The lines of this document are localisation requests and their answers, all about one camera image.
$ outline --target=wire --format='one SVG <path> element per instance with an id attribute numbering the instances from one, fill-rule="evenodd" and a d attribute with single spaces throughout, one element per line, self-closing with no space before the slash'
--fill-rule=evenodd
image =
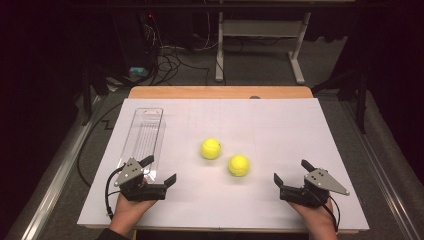
<path id="1" fill-rule="evenodd" d="M 333 224 L 334 224 L 334 230 L 336 231 L 336 233 L 339 232 L 339 222 L 336 220 L 336 217 L 334 216 L 334 213 L 327 207 L 327 205 L 325 205 L 325 203 L 323 203 L 311 190 L 305 188 L 306 192 L 308 192 L 313 198 L 315 198 L 315 200 L 317 200 L 321 206 L 328 212 L 328 214 L 330 214 L 331 218 L 333 219 Z"/>
<path id="2" fill-rule="evenodd" d="M 221 69 L 222 71 L 222 78 L 224 80 L 224 86 L 227 86 L 227 79 L 225 78 L 225 72 L 224 69 L 222 68 L 221 64 L 219 64 L 218 60 L 216 60 L 216 65 L 218 65 L 218 67 Z"/>
<path id="3" fill-rule="evenodd" d="M 339 225 L 340 225 L 340 208 L 339 208 L 339 205 L 337 204 L 336 200 L 334 200 L 334 198 L 331 197 L 331 196 L 330 196 L 330 198 L 331 198 L 331 200 L 333 200 L 333 203 L 334 203 L 334 205 L 336 205 L 336 208 L 337 208 L 337 213 L 338 213 L 337 228 L 338 228 Z"/>
<path id="4" fill-rule="evenodd" d="M 99 120 L 97 120 L 97 122 L 93 125 L 93 127 L 90 129 L 90 131 L 88 132 L 87 136 L 84 139 L 84 142 L 81 145 L 81 148 L 78 152 L 78 156 L 77 156 L 77 171 L 78 171 L 78 175 L 80 176 L 81 180 L 85 183 L 85 185 L 87 185 L 88 187 L 91 187 L 91 183 L 89 183 L 85 177 L 83 176 L 82 172 L 81 172 L 81 166 L 80 166 L 80 162 L 81 162 L 81 153 L 84 150 L 85 145 L 87 144 L 88 139 L 90 138 L 91 134 L 93 133 L 94 129 L 97 127 L 97 125 L 103 120 L 103 118 L 108 115 L 110 112 L 112 112 L 115 108 L 117 108 L 119 105 L 122 105 L 121 103 L 116 104 L 115 106 L 113 106 L 112 108 L 110 108 L 107 112 L 105 112 L 100 118 Z"/>
<path id="5" fill-rule="evenodd" d="M 209 49 L 208 44 L 210 41 L 210 36 L 211 36 L 211 22 L 210 22 L 210 16 L 209 16 L 209 12 L 206 12 L 206 17 L 208 19 L 208 38 L 206 40 L 205 46 L 203 48 L 196 48 L 195 50 L 197 51 L 202 51 L 202 50 L 206 50 Z"/>
<path id="6" fill-rule="evenodd" d="M 159 85 L 159 84 L 161 84 L 161 83 L 163 83 L 163 82 L 167 82 L 167 81 L 169 81 L 169 80 L 171 80 L 173 77 L 175 77 L 175 75 L 177 75 L 177 73 L 178 73 L 178 67 L 180 66 L 180 63 L 174 63 L 174 62 L 172 62 L 169 58 L 168 58 L 168 56 L 170 56 L 170 57 L 173 57 L 172 55 L 162 55 L 162 59 L 163 58 L 165 58 L 167 61 L 166 62 L 162 62 L 162 63 L 160 63 L 159 64 L 159 70 L 161 70 L 160 69 L 160 66 L 162 66 L 163 64 L 169 64 L 169 70 L 161 70 L 161 71 L 164 71 L 164 72 L 166 72 L 166 74 L 165 74 L 165 76 L 164 77 L 161 77 L 161 76 L 159 76 L 159 77 L 161 77 L 162 79 L 160 80 L 160 81 L 158 81 L 158 82 L 156 82 L 156 83 L 154 83 L 154 81 L 152 81 L 151 83 L 150 83 L 150 86 L 156 86 L 156 85 Z M 172 71 L 175 71 L 175 73 L 171 76 L 171 77 L 169 77 L 169 78 L 167 78 L 168 77 L 168 75 L 172 72 Z"/>
<path id="7" fill-rule="evenodd" d="M 155 24 L 156 31 L 158 31 L 158 39 L 159 39 L 159 42 L 160 42 L 160 46 L 163 47 L 162 39 L 160 38 L 159 27 L 158 27 L 158 25 L 156 23 L 155 17 L 153 15 L 151 15 L 151 18 L 153 20 L 153 23 Z"/>
<path id="8" fill-rule="evenodd" d="M 208 74 L 209 74 L 209 71 L 211 70 L 210 68 L 208 68 L 208 67 L 194 67 L 194 66 L 190 66 L 190 65 L 182 62 L 181 59 L 178 57 L 177 50 L 175 50 L 175 57 L 178 59 L 178 61 L 180 61 L 180 63 L 182 65 L 184 65 L 186 67 L 193 68 L 193 69 L 199 69 L 199 70 L 206 70 L 205 85 L 208 86 Z"/>
<path id="9" fill-rule="evenodd" d="M 231 51 L 231 50 L 224 50 L 223 49 L 223 51 L 229 52 L 229 53 L 241 53 L 243 51 L 243 49 L 244 49 L 244 42 L 243 42 L 243 40 L 240 39 L 240 38 L 238 38 L 238 37 L 231 37 L 230 39 L 236 39 L 236 40 L 238 40 L 240 42 L 240 49 L 237 50 L 237 51 Z"/>
<path id="10" fill-rule="evenodd" d="M 195 51 L 204 51 L 204 50 L 209 50 L 209 49 L 213 49 L 218 45 L 218 42 L 214 43 L 212 46 L 210 47 L 204 47 L 204 48 L 196 48 L 194 49 Z"/>
<path id="11" fill-rule="evenodd" d="M 112 180 L 113 176 L 115 176 L 115 174 L 117 174 L 118 172 L 122 171 L 122 169 L 124 169 L 124 166 L 115 169 L 115 171 L 113 171 L 110 174 L 109 178 L 106 181 L 105 204 L 106 204 L 107 215 L 109 216 L 110 220 L 112 220 L 112 218 L 113 218 L 113 211 L 112 211 L 112 208 L 110 207 L 110 204 L 109 204 L 109 184 L 110 184 L 110 181 Z"/>
<path id="12" fill-rule="evenodd" d="M 147 29 L 149 30 L 149 31 L 148 31 L 148 33 L 147 33 L 146 41 L 149 41 L 150 32 L 152 32 L 152 33 L 153 33 L 153 37 L 152 37 L 152 46 L 150 46 L 150 49 L 152 49 L 152 48 L 155 46 L 155 43 L 156 43 L 156 33 L 155 33 L 155 31 L 153 30 L 153 28 L 152 28 L 152 27 L 150 27 L 149 25 L 147 25 L 147 24 L 143 24 L 143 26 L 144 26 L 144 27 L 147 27 Z"/>
<path id="13" fill-rule="evenodd" d="M 115 192 L 111 192 L 111 193 L 109 193 L 108 194 L 108 196 L 111 196 L 111 195 L 113 195 L 113 194 L 117 194 L 117 193 L 120 193 L 121 191 L 115 191 Z"/>
<path id="14" fill-rule="evenodd" d="M 172 49 L 172 48 L 175 48 L 175 49 L 185 49 L 185 48 L 183 48 L 183 47 L 177 47 L 177 46 L 171 46 L 171 45 L 167 45 L 167 46 L 163 46 L 163 47 L 161 47 L 162 49 L 163 48 L 169 48 L 169 49 Z"/>

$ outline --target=tennis ball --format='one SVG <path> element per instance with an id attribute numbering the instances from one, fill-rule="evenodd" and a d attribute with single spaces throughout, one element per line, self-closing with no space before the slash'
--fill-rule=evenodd
<path id="1" fill-rule="evenodd" d="M 247 157 L 237 154 L 230 158 L 228 161 L 228 170 L 236 177 L 242 177 L 247 174 L 250 168 L 249 159 Z"/>
<path id="2" fill-rule="evenodd" d="M 215 159 L 221 153 L 221 145 L 218 140 L 214 138 L 208 138 L 202 142 L 202 146 L 200 147 L 200 152 L 202 156 L 206 159 Z"/>

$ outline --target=white table surface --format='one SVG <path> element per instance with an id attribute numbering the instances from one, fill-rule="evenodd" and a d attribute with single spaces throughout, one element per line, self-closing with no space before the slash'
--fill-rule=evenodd
<path id="1" fill-rule="evenodd" d="M 279 199 L 277 173 L 285 185 L 300 187 L 307 171 L 302 159 L 326 169 L 351 194 L 332 193 L 341 209 L 339 229 L 369 229 L 317 99 L 126 99 L 82 209 L 79 225 L 106 227 L 106 179 L 119 158 L 137 108 L 163 108 L 166 122 L 157 182 L 177 173 L 177 182 L 138 223 L 146 229 L 303 231 L 300 216 Z M 206 160 L 200 144 L 214 137 L 221 155 Z M 233 177 L 234 154 L 251 169 Z M 110 192 L 119 190 L 113 187 Z M 114 208 L 117 194 L 110 196 Z"/>

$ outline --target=clear plastic container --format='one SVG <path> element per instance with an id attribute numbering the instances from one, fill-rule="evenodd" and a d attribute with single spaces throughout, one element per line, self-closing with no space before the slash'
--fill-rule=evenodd
<path id="1" fill-rule="evenodd" d="M 148 183 L 154 183 L 159 166 L 164 133 L 163 109 L 138 108 L 134 113 L 118 167 L 123 166 L 131 157 L 141 161 L 145 157 L 153 155 L 155 161 L 144 168 L 144 174 Z"/>

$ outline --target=human hand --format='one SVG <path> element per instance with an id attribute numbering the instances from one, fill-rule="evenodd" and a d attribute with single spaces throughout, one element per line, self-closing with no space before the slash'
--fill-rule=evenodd
<path id="1" fill-rule="evenodd" d="M 156 202 L 157 200 L 143 202 L 128 201 L 120 193 L 116 203 L 115 214 L 109 225 L 109 229 L 124 237 L 130 238 L 134 226 L 140 221 L 144 213 Z"/>
<path id="2" fill-rule="evenodd" d="M 323 207 L 308 208 L 292 202 L 287 203 L 300 214 L 312 239 L 337 239 L 333 218 Z M 327 201 L 326 205 L 333 211 L 333 205 L 330 200 Z"/>

